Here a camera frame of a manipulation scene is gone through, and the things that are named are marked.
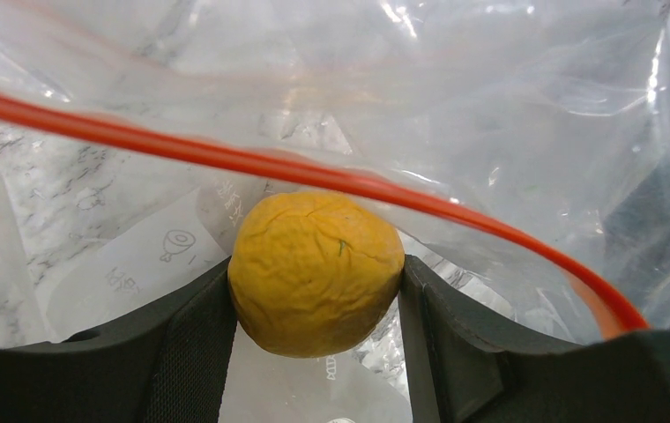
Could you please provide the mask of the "yellow lemon fake fruit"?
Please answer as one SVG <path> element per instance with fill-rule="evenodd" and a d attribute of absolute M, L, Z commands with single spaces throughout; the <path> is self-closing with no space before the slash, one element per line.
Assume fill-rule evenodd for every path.
<path fill-rule="evenodd" d="M 405 259 L 396 228 L 349 197 L 281 193 L 247 213 L 227 278 L 258 346 L 318 358 L 368 337 L 398 294 Z"/>

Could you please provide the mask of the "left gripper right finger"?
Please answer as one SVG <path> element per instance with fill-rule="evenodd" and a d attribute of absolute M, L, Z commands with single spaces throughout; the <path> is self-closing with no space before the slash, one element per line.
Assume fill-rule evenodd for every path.
<path fill-rule="evenodd" d="M 416 422 L 670 422 L 670 330 L 574 345 L 408 256 L 398 295 Z"/>

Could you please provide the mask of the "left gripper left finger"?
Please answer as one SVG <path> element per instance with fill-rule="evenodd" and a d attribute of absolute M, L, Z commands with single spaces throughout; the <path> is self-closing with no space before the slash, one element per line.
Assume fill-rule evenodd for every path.
<path fill-rule="evenodd" d="M 220 263 L 63 342 L 0 349 L 0 422 L 215 422 L 236 324 Z"/>

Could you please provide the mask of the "clear zip top bag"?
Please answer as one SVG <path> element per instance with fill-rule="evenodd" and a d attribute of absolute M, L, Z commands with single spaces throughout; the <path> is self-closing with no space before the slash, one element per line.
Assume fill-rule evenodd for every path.
<path fill-rule="evenodd" d="M 342 194 L 454 289 L 594 345 L 670 330 L 670 37 L 650 1 L 0 1 L 0 349 L 227 267 Z M 344 352 L 236 315 L 215 422 L 416 422 L 398 294 Z"/>

